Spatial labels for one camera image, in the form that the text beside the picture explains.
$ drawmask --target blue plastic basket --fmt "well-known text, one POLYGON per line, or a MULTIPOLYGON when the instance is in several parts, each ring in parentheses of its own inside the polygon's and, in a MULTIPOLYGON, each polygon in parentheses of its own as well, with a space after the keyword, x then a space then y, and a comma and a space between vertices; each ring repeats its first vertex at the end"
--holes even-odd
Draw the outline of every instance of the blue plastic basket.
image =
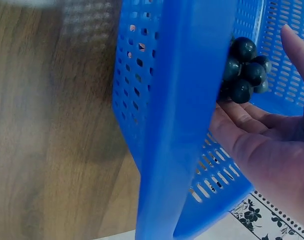
POLYGON ((302 114, 285 23, 304 39, 304 0, 123 0, 113 108, 141 173, 137 240, 193 238, 252 190, 207 129, 232 32, 272 60, 251 102, 302 114))

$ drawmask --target dark green berry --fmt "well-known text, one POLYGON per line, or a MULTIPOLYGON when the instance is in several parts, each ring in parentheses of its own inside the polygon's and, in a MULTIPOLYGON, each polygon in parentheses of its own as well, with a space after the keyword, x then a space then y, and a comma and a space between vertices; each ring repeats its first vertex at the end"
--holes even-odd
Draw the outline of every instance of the dark green berry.
POLYGON ((259 86, 254 87, 254 92, 256 94, 263 94, 263 93, 267 92, 267 90, 268 90, 268 82, 267 82, 267 80, 265 80, 259 86))
POLYGON ((239 79, 230 87, 230 97, 237 104, 247 103, 253 94, 253 87, 244 80, 239 79))
POLYGON ((233 81, 237 78, 240 72, 241 64, 235 57, 229 55, 225 64, 222 80, 225 82, 233 81))
POLYGON ((267 73, 267 74, 269 74, 270 72, 271 72, 271 68, 272 68, 272 63, 271 63, 271 61, 268 59, 268 57, 267 56, 257 56, 257 57, 255 57, 255 58, 253 58, 251 61, 250 61, 250 63, 258 63, 258 64, 260 64, 263 68, 264 68, 264 70, 265 70, 265 72, 267 73))
POLYGON ((264 68, 256 62, 244 65, 241 75, 242 78, 247 80, 253 87, 259 86, 266 80, 264 68))
POLYGON ((257 56, 255 43, 244 36, 235 39, 230 48, 230 53, 241 63, 248 63, 257 56))

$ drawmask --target berry cluster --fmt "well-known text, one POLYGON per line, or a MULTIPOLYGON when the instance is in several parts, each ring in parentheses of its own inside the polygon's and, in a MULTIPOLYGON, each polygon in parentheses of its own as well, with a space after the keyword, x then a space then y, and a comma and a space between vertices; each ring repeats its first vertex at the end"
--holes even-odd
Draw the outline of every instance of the berry cluster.
POLYGON ((271 67, 268 57, 257 56, 252 40, 232 37, 218 100, 231 98, 235 103, 243 104, 251 99, 253 92, 266 92, 267 74, 271 67))

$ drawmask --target finger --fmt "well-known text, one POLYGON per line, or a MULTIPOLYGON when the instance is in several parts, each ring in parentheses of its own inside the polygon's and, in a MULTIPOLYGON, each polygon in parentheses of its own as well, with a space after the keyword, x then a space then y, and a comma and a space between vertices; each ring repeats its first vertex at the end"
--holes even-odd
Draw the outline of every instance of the finger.
POLYGON ((209 130, 229 154, 233 152, 237 141, 247 134, 238 128, 218 105, 213 113, 209 130))
POLYGON ((248 133, 262 134, 268 130, 263 123, 252 118, 240 104, 234 102, 222 103, 221 108, 227 113, 237 127, 248 133))
POLYGON ((276 127, 280 121, 287 118, 287 116, 279 115, 279 114, 271 114, 267 111, 260 109, 257 106, 250 104, 249 102, 241 104, 242 108, 251 115, 252 118, 260 121, 269 129, 276 127))
POLYGON ((287 24, 281 30, 281 39, 285 53, 304 81, 304 41, 287 24))
POLYGON ((295 65, 304 81, 304 41, 300 39, 287 25, 282 28, 281 38, 286 54, 295 65))

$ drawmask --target basket hole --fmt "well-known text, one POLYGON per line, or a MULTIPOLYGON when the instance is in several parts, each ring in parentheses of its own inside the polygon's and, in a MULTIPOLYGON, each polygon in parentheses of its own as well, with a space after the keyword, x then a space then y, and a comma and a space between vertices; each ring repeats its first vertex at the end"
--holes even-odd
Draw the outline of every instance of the basket hole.
POLYGON ((294 94, 294 93, 292 93, 292 92, 290 92, 290 91, 289 91, 289 92, 287 92, 286 94, 287 94, 287 95, 290 95, 290 96, 292 96, 292 97, 295 97, 295 94, 294 94))
POLYGON ((207 171, 206 166, 205 166, 201 161, 198 161, 198 164, 200 164, 201 168, 202 168, 204 171, 207 171))
POLYGON ((210 165, 211 168, 214 167, 214 165, 211 163, 211 161, 206 156, 203 155, 202 158, 210 165))
POLYGON ((131 13, 131 18, 134 18, 134 19, 137 18, 137 12, 136 11, 131 13))
POLYGON ((197 193, 192 188, 189 189, 189 192, 192 194, 194 199, 197 200, 199 203, 203 202, 202 199, 199 197, 199 195, 197 195, 197 193))
POLYGON ((225 184, 229 185, 229 182, 226 180, 226 178, 220 172, 218 172, 217 175, 223 180, 223 182, 225 184))
POLYGON ((288 100, 289 102, 294 102, 294 99, 292 99, 292 98, 290 98, 288 96, 285 97, 285 100, 288 100))
POLYGON ((136 104, 136 102, 133 101, 133 106, 134 108, 138 111, 138 105, 136 104))
POLYGON ((139 76, 137 73, 135 74, 135 78, 136 78, 136 80, 139 81, 140 83, 142 82, 141 76, 139 76))
POLYGON ((293 92, 297 92, 297 89, 294 88, 294 87, 292 87, 292 86, 289 86, 288 89, 291 90, 291 91, 293 91, 293 92))
POLYGON ((207 136, 213 143, 216 143, 215 139, 212 137, 211 134, 207 133, 207 136))
POLYGON ((210 194, 208 194, 199 183, 197 184, 197 188, 201 191, 201 193, 203 193, 204 196, 206 196, 208 199, 210 198, 210 194))
POLYGON ((147 28, 142 28, 141 29, 141 35, 147 36, 147 33, 148 33, 147 28))
POLYGON ((286 86, 286 84, 285 84, 285 83, 283 83, 283 82, 281 82, 281 81, 278 81, 278 82, 277 82, 277 84, 279 84, 279 85, 281 85, 281 86, 283 86, 283 87, 285 87, 285 86, 286 86))
POLYGON ((135 25, 131 24, 130 25, 130 31, 131 32, 135 32, 135 29, 136 29, 135 25))
POLYGON ((149 19, 151 17, 151 13, 145 12, 145 13, 143 13, 143 16, 149 19))
POLYGON ((217 158, 211 152, 208 152, 208 154, 217 164, 220 164, 220 162, 217 160, 217 158))
POLYGON ((298 83, 297 82, 290 81, 290 84, 293 85, 293 86, 298 87, 298 83))
POLYGON ((232 179, 234 181, 234 178, 232 177, 232 175, 229 173, 229 171, 226 168, 224 168, 223 171, 229 176, 230 179, 232 179))
POLYGON ((211 143, 210 143, 207 139, 205 139, 205 143, 206 143, 207 145, 211 146, 211 143))
POLYGON ((220 150, 221 150, 228 158, 230 158, 230 155, 229 155, 223 148, 220 147, 220 150))
POLYGON ((136 94, 138 97, 140 96, 140 92, 137 90, 136 87, 134 88, 134 92, 135 92, 135 94, 136 94))
POLYGON ((240 176, 239 174, 238 174, 238 172, 232 167, 232 165, 230 165, 230 166, 228 166, 231 170, 232 170, 232 172, 235 174, 235 175, 237 175, 238 177, 240 176))
POLYGON ((141 52, 145 52, 145 44, 143 43, 138 43, 138 50, 141 52))
POLYGON ((225 158, 220 154, 220 152, 217 149, 215 149, 215 153, 218 155, 218 157, 220 159, 222 159, 223 161, 225 161, 225 158))
POLYGON ((220 189, 223 189, 222 184, 214 176, 212 176, 211 178, 220 189))
POLYGON ((136 63, 138 66, 142 67, 143 66, 143 61, 140 58, 136 59, 136 63))
POLYGON ((211 191, 213 192, 213 193, 216 193, 216 189, 212 186, 212 184, 210 184, 210 182, 206 179, 205 181, 205 184, 207 185, 207 187, 209 188, 209 189, 211 189, 211 191))

